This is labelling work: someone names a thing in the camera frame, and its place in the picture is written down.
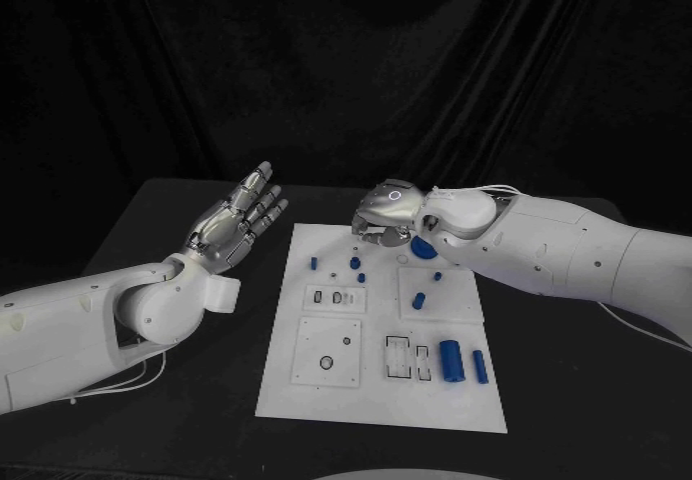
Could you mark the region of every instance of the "robotic hand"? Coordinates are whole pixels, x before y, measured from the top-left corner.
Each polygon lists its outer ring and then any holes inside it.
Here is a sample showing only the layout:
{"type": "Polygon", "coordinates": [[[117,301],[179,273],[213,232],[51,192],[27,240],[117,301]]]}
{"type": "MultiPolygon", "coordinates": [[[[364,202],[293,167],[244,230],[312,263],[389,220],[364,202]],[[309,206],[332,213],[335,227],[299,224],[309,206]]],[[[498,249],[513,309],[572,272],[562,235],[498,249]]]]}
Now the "robotic hand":
{"type": "Polygon", "coordinates": [[[615,305],[692,343],[690,237],[631,227],[502,185],[425,194],[400,180],[386,180],[367,195],[352,228],[386,247],[404,245],[416,231],[481,275],[537,295],[615,305]],[[367,233],[370,224],[386,231],[367,233]]]}
{"type": "Polygon", "coordinates": [[[256,203],[270,176],[265,162],[162,263],[0,298],[0,414],[99,393],[79,392],[185,340],[205,309],[233,313],[241,284],[220,274],[246,258],[289,204],[272,206],[279,186],[256,203]],[[139,334],[138,343],[119,344],[116,318],[139,334]]]}

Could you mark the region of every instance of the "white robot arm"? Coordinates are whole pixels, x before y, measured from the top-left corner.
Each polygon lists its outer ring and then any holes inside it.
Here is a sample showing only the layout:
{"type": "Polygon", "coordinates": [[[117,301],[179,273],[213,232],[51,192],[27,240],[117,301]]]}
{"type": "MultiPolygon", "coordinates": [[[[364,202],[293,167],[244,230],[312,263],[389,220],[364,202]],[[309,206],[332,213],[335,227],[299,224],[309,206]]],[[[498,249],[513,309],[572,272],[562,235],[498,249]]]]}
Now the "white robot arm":
{"type": "Polygon", "coordinates": [[[0,414],[84,396],[81,389],[192,335],[205,309],[234,311],[241,283],[220,274],[246,258],[289,204],[272,207],[279,186],[257,201],[270,176],[265,162],[162,263],[0,298],[0,414]],[[138,333],[138,343],[119,343],[116,319],[138,333]]]}
{"type": "Polygon", "coordinates": [[[528,293],[624,308],[692,343],[692,238],[624,225],[513,187],[425,194],[387,180],[361,203],[354,233],[397,246],[412,231],[481,275],[528,293]],[[389,228],[367,233],[368,224],[389,228]]]}

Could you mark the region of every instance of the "hole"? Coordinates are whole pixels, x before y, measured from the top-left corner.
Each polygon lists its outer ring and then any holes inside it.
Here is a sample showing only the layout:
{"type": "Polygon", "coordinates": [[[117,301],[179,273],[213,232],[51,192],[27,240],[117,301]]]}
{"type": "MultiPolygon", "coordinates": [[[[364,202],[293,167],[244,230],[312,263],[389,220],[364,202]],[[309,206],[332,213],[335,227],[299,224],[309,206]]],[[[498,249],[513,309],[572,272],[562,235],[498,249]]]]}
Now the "hole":
{"type": "Polygon", "coordinates": [[[329,370],[334,364],[335,364],[335,360],[332,359],[332,357],[325,356],[321,358],[321,367],[325,370],[329,370]]]}

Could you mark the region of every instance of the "black table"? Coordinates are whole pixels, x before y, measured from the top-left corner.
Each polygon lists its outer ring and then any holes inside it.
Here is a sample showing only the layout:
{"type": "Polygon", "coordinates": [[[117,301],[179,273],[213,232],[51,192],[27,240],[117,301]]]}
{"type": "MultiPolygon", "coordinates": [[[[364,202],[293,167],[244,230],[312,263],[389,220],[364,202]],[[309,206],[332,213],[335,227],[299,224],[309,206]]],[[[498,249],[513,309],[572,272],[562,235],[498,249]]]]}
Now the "black table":
{"type": "MultiPolygon", "coordinates": [[[[86,274],[164,260],[231,188],[151,181],[86,274]]],[[[207,314],[149,387],[0,416],[0,462],[217,479],[371,468],[531,479],[690,476],[692,356],[596,304],[533,296],[482,277],[508,435],[256,418],[293,224],[350,224],[365,192],[285,188],[290,208],[228,273],[243,280],[237,312],[207,314]]],[[[608,201],[572,201],[622,220],[608,201]]]]}

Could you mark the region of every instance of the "white board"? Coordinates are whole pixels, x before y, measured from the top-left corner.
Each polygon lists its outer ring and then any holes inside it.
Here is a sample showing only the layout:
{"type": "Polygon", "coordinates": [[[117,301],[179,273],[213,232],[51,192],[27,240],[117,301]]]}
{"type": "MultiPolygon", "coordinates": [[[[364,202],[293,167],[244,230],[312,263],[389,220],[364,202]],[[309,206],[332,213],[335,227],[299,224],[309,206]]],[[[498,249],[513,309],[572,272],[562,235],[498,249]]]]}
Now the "white board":
{"type": "Polygon", "coordinates": [[[409,245],[386,248],[360,242],[348,226],[296,224],[256,414],[507,433],[474,272],[442,257],[420,259],[409,245]],[[361,259],[358,270],[350,265],[354,255],[361,259]],[[318,257],[318,270],[311,269],[312,257],[318,257]],[[443,279],[430,283],[438,271],[443,279]],[[358,282],[360,273],[367,274],[365,283],[358,282]],[[363,291],[354,289],[365,290],[363,297],[354,296],[355,306],[340,304],[338,310],[328,302],[315,310],[319,288],[344,293],[342,301],[348,292],[363,291]],[[404,296],[414,290],[426,290],[427,299],[423,309],[412,308],[410,312],[413,298],[404,296]],[[341,330],[348,325],[358,325],[350,327],[351,334],[357,335],[357,330],[361,334],[358,362],[351,356],[355,349],[344,350],[338,343],[348,336],[341,330]],[[315,347],[314,351],[302,337],[314,335],[312,341],[316,334],[325,335],[325,348],[315,347]],[[409,349],[399,341],[397,350],[389,352],[389,336],[407,338],[409,349]],[[458,340],[462,347],[466,381],[459,383],[443,380],[443,340],[458,340]],[[487,385],[478,382],[474,350],[484,351],[491,380],[487,385]],[[348,377],[347,372],[337,374],[335,370],[335,375],[325,375],[338,365],[334,359],[334,367],[321,368],[322,358],[332,356],[327,352],[347,355],[341,365],[348,363],[350,374],[358,364],[358,382],[352,382],[358,386],[348,384],[357,377],[348,377]],[[397,362],[397,371],[412,366],[412,378],[389,376],[389,361],[397,362]],[[306,383],[295,382],[301,372],[309,372],[306,383]]]}

